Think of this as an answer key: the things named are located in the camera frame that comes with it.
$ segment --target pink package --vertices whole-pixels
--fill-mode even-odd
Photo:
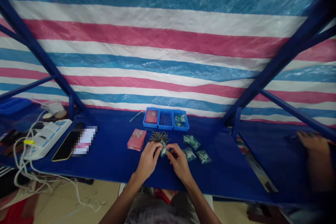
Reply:
[[[141,151],[143,142],[145,139],[147,131],[141,130],[141,129],[135,129],[133,131],[132,136],[127,142],[127,148],[128,149],[134,149],[136,151]]]
[[[146,119],[145,119],[145,123],[157,123],[158,121],[158,111],[156,110],[148,110],[147,111],[147,115],[146,115]]]

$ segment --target red object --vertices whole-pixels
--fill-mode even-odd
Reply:
[[[167,195],[159,188],[154,188],[154,197],[165,201],[168,205],[170,205],[170,199]]]
[[[29,198],[24,199],[8,208],[6,217],[0,221],[0,224],[33,224],[34,215],[29,217],[22,217],[23,210]]]
[[[158,121],[158,111],[156,110],[148,110],[147,111],[147,115],[146,115],[146,119],[145,119],[145,123],[157,123]]]
[[[144,144],[143,142],[144,142],[146,133],[147,133],[147,131],[144,131],[144,130],[141,130],[141,129],[135,129],[133,131],[132,136],[128,140],[127,148],[128,149],[134,149],[136,151],[141,151],[142,146]]]

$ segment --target blue metal beam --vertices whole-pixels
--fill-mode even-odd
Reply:
[[[0,13],[7,23],[12,27],[17,35],[21,36],[24,40],[28,42],[28,48],[35,55],[35,57],[40,61],[47,72],[55,77],[56,83],[62,88],[67,96],[71,95],[77,108],[85,110],[85,106],[76,93],[72,90],[66,79],[59,72],[55,64],[49,58],[47,53],[43,50],[41,45],[37,42],[33,34],[30,32],[28,27],[25,25],[23,20],[16,13],[14,8],[11,6],[8,0],[0,0]]]
[[[334,12],[325,1],[320,2],[311,16],[300,26],[296,33],[283,45],[277,55],[265,67],[265,69],[256,77],[254,82],[245,90],[242,96],[225,114],[223,121],[229,124],[238,107],[245,108],[259,93],[260,89],[266,87],[268,83],[284,69],[300,52],[312,46],[314,41],[327,39],[327,33],[320,36],[316,34],[334,17]]]
[[[73,121],[75,118],[75,104],[73,100],[74,98],[72,95],[69,95],[69,119],[71,121]]]
[[[7,93],[4,93],[4,94],[0,95],[0,101],[5,100],[5,99],[8,99],[8,98],[10,98],[10,97],[12,97],[12,96],[14,96],[14,95],[20,94],[20,93],[22,93],[22,92],[25,92],[25,91],[27,91],[27,90],[29,90],[29,89],[32,89],[32,88],[34,88],[34,87],[36,87],[36,86],[39,86],[39,85],[41,85],[41,84],[43,84],[43,83],[46,83],[46,82],[48,82],[48,81],[51,81],[51,80],[53,80],[53,79],[54,79],[54,76],[49,76],[49,77],[46,77],[46,78],[44,78],[44,79],[35,81],[35,82],[30,83],[30,84],[28,84],[28,85],[19,87],[19,88],[17,88],[17,89],[12,90],[12,91],[9,91],[9,92],[7,92]]]
[[[21,36],[17,35],[16,33],[12,32],[11,30],[7,29],[5,26],[0,24],[0,32],[5,33],[7,36],[19,41],[21,44],[28,46],[28,41],[22,38]]]
[[[293,107],[292,105],[289,105],[288,103],[286,103],[283,100],[281,100],[279,97],[273,95],[270,92],[267,92],[266,90],[260,90],[260,94],[262,94],[263,96],[265,96],[270,101],[274,102],[279,107],[281,107],[284,110],[286,110],[288,113],[290,113],[293,116],[295,116],[300,121],[302,121],[305,124],[307,124],[312,129],[314,129],[317,132],[321,133],[321,135],[324,136],[325,138],[330,139],[331,141],[333,141],[333,142],[336,143],[336,131],[328,128],[324,124],[322,124],[322,123],[316,121],[315,119],[307,116],[306,114],[302,113],[297,108]]]
[[[238,135],[238,128],[239,128],[239,122],[240,122],[240,115],[242,114],[242,108],[238,107],[237,111],[234,115],[234,122],[232,126],[232,138],[236,141],[237,135]]]
[[[316,34],[302,46],[301,50],[302,51],[307,50],[308,48],[313,47],[318,43],[321,43],[324,40],[327,40],[335,35],[336,35],[336,25],[334,25],[333,27],[329,28],[328,30],[322,33]]]

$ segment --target power cord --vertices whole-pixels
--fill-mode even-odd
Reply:
[[[64,185],[67,185],[67,184],[73,184],[76,188],[76,195],[77,195],[77,200],[79,202],[79,204],[83,205],[83,206],[87,206],[87,207],[90,207],[92,208],[95,212],[98,212],[99,209],[101,208],[102,205],[104,205],[106,202],[103,202],[103,203],[100,203],[98,200],[94,200],[92,202],[97,202],[97,204],[99,205],[98,208],[95,208],[94,206],[92,206],[90,203],[85,203],[86,201],[90,201],[89,199],[86,199],[86,200],[81,200],[80,199],[80,196],[79,196],[79,191],[78,191],[78,181],[75,179],[70,179],[70,178],[67,178],[67,177],[63,177],[61,175],[58,175],[58,174],[52,174],[52,173],[46,173],[46,172],[43,172],[43,171],[39,171],[37,170],[34,166],[33,166],[33,162],[32,162],[32,159],[30,158],[28,161],[24,161],[24,156],[25,156],[25,153],[26,153],[26,149],[27,149],[27,144],[25,142],[23,142],[23,152],[21,154],[21,157],[20,157],[20,160],[18,161],[18,158],[17,158],[17,155],[16,155],[16,145],[19,141],[22,141],[26,138],[28,138],[30,135],[31,135],[31,139],[34,140],[34,134],[33,134],[33,127],[35,126],[35,124],[37,122],[40,122],[39,119],[40,117],[42,116],[42,114],[44,112],[46,112],[47,110],[44,110],[37,118],[37,120],[31,125],[29,131],[28,131],[28,134],[26,137],[23,137],[23,138],[20,138],[18,140],[16,140],[16,142],[14,143],[14,146],[13,146],[13,154],[14,154],[14,160],[15,160],[15,164],[17,166],[17,168],[19,169],[18,172],[16,173],[15,177],[14,177],[14,184],[19,187],[19,188],[23,188],[25,190],[26,193],[30,193],[30,194],[37,194],[37,193],[43,193],[45,191],[53,191],[55,190],[57,187],[59,186],[64,186]],[[40,173],[40,174],[44,174],[44,175],[34,175],[32,173],[29,173],[27,171],[27,164],[30,164],[30,167],[32,168],[33,171],[37,172],[37,173]],[[18,183],[18,176],[22,174],[23,176],[31,179],[31,180],[35,180],[39,183],[42,184],[42,186],[40,186],[37,190],[35,191],[30,191],[30,188],[28,186],[25,186],[25,185],[20,185]],[[66,180],[68,181],[68,183],[66,184],[59,184],[55,187],[52,187],[50,182],[56,182],[56,181],[60,181],[60,179],[58,180],[47,180],[47,179],[42,179],[42,178],[38,178],[39,177],[58,177],[58,178],[61,178],[63,180]],[[46,185],[48,187],[48,189],[46,190],[42,190],[41,189],[44,187],[44,185]]]

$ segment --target white power strip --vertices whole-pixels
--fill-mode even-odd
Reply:
[[[35,144],[30,145],[27,149],[24,159],[37,160],[43,158],[71,124],[70,119],[64,119],[44,126],[34,136]]]

